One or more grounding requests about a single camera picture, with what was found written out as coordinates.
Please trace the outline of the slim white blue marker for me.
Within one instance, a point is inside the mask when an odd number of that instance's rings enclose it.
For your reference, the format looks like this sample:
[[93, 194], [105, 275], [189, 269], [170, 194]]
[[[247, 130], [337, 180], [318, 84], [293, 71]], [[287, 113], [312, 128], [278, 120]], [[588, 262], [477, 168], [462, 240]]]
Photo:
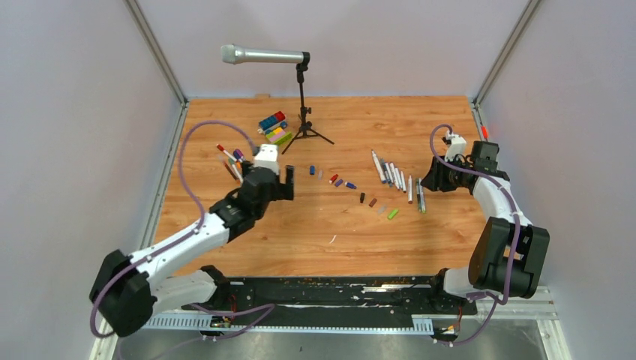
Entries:
[[400, 170], [398, 167], [394, 168], [394, 175], [395, 175], [396, 184], [399, 186], [400, 190], [402, 191], [401, 180], [400, 180]]

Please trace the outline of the translucent red pen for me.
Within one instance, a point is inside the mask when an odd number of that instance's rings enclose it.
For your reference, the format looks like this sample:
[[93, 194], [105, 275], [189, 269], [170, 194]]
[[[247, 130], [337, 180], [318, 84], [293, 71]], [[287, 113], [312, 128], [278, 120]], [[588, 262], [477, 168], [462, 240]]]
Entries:
[[226, 169], [226, 171], [230, 174], [230, 176], [235, 180], [238, 181], [239, 178], [237, 177], [237, 175], [235, 174], [235, 172], [233, 171], [233, 168], [225, 161], [225, 160], [221, 160], [220, 161], [221, 164], [224, 166], [224, 168]]

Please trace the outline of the white marker blue end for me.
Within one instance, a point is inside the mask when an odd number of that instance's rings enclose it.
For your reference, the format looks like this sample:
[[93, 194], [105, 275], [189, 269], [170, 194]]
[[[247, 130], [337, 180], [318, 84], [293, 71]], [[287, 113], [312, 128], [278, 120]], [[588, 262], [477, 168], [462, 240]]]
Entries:
[[382, 166], [380, 164], [380, 160], [377, 157], [377, 153], [374, 150], [371, 150], [371, 156], [372, 156], [372, 159], [373, 159], [374, 166], [376, 167], [376, 171], [378, 173], [379, 180], [381, 181], [382, 184], [385, 184], [387, 182], [386, 176], [385, 176], [384, 170], [383, 170], [383, 168], [382, 168]]

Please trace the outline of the white marker red tip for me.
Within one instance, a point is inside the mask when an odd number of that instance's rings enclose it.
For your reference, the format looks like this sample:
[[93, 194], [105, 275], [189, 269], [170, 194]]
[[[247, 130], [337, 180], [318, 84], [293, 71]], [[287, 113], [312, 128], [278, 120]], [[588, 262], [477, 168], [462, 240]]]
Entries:
[[233, 156], [232, 153], [228, 152], [221, 144], [217, 144], [216, 148], [222, 152], [225, 156], [227, 156], [232, 162], [236, 162], [237, 159]]

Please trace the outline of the translucent blue pen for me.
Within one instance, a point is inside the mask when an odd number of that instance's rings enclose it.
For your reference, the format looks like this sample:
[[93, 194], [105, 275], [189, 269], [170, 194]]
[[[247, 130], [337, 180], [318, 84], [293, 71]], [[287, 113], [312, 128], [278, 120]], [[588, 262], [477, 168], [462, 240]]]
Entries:
[[380, 159], [379, 159], [379, 162], [380, 162], [380, 164], [381, 164], [382, 171], [384, 172], [384, 175], [385, 175], [385, 179], [386, 179], [386, 181], [387, 181], [387, 184], [388, 184], [388, 186], [391, 188], [391, 187], [392, 187], [392, 184], [393, 184], [393, 181], [392, 181], [392, 178], [391, 178], [391, 173], [390, 173], [390, 171], [389, 171], [388, 165], [387, 165], [387, 163], [384, 161], [384, 159], [383, 159], [383, 158], [380, 158]]

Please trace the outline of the white marker orange cap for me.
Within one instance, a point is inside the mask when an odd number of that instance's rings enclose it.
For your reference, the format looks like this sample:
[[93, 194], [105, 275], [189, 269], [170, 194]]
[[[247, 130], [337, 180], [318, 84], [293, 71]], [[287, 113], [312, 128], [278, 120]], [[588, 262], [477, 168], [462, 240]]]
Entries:
[[243, 175], [242, 175], [242, 168], [241, 168], [240, 163], [232, 162], [232, 168], [235, 171], [235, 174], [237, 175], [238, 180], [242, 184], [244, 182], [244, 178], [243, 178]]

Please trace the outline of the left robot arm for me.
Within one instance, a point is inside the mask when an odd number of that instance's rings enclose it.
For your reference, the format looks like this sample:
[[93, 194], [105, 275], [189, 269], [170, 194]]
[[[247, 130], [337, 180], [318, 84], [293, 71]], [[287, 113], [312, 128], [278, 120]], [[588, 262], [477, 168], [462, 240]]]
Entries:
[[242, 185], [230, 191], [200, 218], [169, 238], [130, 255], [114, 250], [106, 255], [89, 293], [93, 304], [90, 329], [97, 338], [97, 314], [120, 338], [141, 329], [154, 315], [190, 303], [224, 308], [230, 290], [214, 267], [188, 276], [174, 272], [200, 255], [219, 248], [252, 229], [272, 201], [294, 197], [294, 166], [286, 166], [286, 181], [276, 169], [250, 164]]

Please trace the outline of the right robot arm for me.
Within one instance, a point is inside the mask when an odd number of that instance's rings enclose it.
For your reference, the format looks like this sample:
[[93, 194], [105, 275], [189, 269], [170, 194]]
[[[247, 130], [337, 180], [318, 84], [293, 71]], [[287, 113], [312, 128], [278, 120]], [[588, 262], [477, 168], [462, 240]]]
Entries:
[[444, 156], [434, 157], [421, 185], [429, 191], [466, 188], [478, 201], [486, 225], [464, 268], [443, 269], [428, 302], [438, 313], [447, 313], [458, 297], [474, 298], [489, 292], [506, 297], [533, 297], [550, 241], [549, 232], [534, 226], [519, 209], [510, 191], [509, 177], [498, 168], [499, 146], [475, 141], [468, 156], [466, 140], [447, 134]]

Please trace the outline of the green yellow pink block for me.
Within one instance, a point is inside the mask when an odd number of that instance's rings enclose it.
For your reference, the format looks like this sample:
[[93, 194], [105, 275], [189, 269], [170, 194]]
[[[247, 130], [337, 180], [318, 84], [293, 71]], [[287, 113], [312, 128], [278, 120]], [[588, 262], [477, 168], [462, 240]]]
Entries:
[[290, 140], [293, 135], [284, 130], [282, 127], [277, 127], [274, 130], [265, 134], [266, 139], [273, 145], [280, 146]]

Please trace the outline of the blue red toy train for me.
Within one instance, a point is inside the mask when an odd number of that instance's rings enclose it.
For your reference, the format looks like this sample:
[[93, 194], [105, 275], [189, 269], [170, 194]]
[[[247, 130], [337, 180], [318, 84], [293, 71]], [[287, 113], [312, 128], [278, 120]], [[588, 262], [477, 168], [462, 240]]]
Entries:
[[258, 124], [257, 132], [259, 134], [270, 134], [277, 128], [284, 130], [287, 128], [287, 126], [288, 124], [286, 115], [283, 112], [278, 111], [260, 121]]

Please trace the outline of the black tripod microphone stand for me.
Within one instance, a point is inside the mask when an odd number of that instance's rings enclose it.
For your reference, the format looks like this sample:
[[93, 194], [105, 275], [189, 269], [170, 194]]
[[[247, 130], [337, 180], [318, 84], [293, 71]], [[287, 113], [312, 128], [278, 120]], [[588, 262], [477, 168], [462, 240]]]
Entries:
[[303, 55], [303, 59], [301, 60], [300, 63], [298, 63], [295, 66], [296, 80], [298, 83], [299, 99], [300, 99], [300, 107], [299, 107], [300, 113], [298, 115], [300, 119], [300, 126], [298, 127], [298, 131], [296, 135], [289, 141], [289, 143], [283, 149], [282, 151], [283, 155], [287, 153], [291, 145], [296, 140], [319, 137], [320, 139], [325, 140], [327, 143], [331, 145], [335, 144], [332, 140], [330, 140], [326, 136], [323, 136], [321, 133], [315, 131], [313, 129], [313, 124], [307, 120], [307, 115], [311, 114], [312, 109], [309, 106], [306, 106], [305, 104], [304, 83], [305, 83], [305, 72], [308, 70], [308, 65], [311, 61], [311, 54], [309, 52], [302, 52], [302, 55]]

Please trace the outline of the silver microphone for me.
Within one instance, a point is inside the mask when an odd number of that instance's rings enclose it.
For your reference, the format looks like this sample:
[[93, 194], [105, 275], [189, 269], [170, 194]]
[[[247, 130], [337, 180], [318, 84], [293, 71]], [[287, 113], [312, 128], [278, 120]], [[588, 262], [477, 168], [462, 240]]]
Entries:
[[223, 45], [220, 48], [222, 61], [231, 65], [244, 63], [302, 64], [311, 59], [308, 52], [253, 49], [236, 44]]

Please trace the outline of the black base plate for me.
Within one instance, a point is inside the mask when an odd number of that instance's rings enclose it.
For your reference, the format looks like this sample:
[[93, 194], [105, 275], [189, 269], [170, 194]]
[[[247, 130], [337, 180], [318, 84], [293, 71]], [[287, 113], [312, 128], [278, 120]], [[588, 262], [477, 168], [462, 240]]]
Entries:
[[231, 277], [220, 294], [200, 303], [213, 311], [247, 311], [233, 319], [247, 325], [273, 304], [262, 326], [406, 328], [414, 315], [476, 315], [476, 305], [443, 295], [431, 276]]

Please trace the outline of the aluminium frame rail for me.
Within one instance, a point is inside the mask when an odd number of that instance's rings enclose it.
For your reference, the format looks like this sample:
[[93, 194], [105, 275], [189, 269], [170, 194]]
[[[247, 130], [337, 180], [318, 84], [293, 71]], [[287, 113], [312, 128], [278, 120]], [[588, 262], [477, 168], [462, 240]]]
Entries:
[[549, 359], [571, 354], [544, 286], [532, 298], [498, 305], [487, 295], [448, 295], [431, 276], [234, 277], [223, 302], [185, 305], [151, 317], [146, 329], [198, 331], [203, 336], [240, 330], [276, 333], [413, 335], [456, 347], [485, 337], [497, 320], [532, 321]]

